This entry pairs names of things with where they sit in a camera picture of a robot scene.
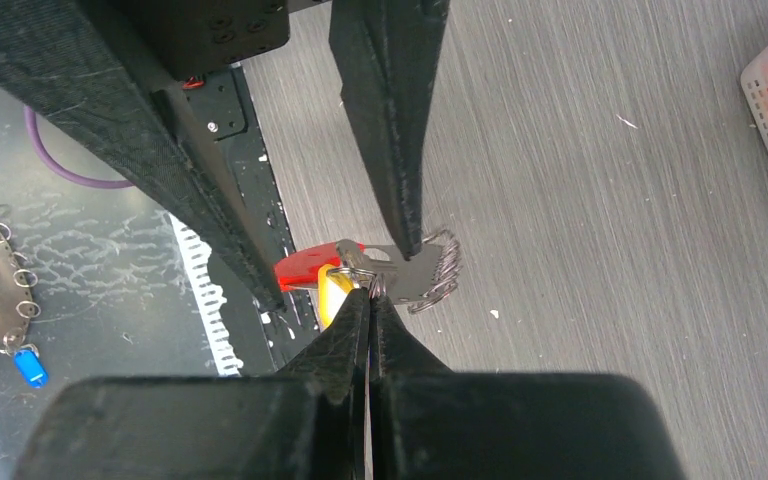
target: purple cable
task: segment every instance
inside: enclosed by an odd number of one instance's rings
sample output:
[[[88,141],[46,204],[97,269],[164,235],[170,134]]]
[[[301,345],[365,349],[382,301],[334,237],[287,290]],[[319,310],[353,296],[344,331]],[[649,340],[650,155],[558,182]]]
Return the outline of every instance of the purple cable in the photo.
[[[66,170],[63,165],[57,163],[57,160],[51,157],[48,150],[45,149],[45,145],[42,143],[42,138],[39,136],[39,127],[37,127],[37,114],[31,110],[31,107],[25,105],[25,129],[28,131],[28,136],[31,137],[31,143],[34,145],[34,151],[37,152],[37,156],[42,160],[48,168],[51,169],[57,175],[69,180],[72,183],[83,185],[90,188],[103,188],[107,190],[113,190],[117,188],[128,188],[133,185],[127,180],[97,180],[95,178],[85,177],[78,175],[75,172]]]

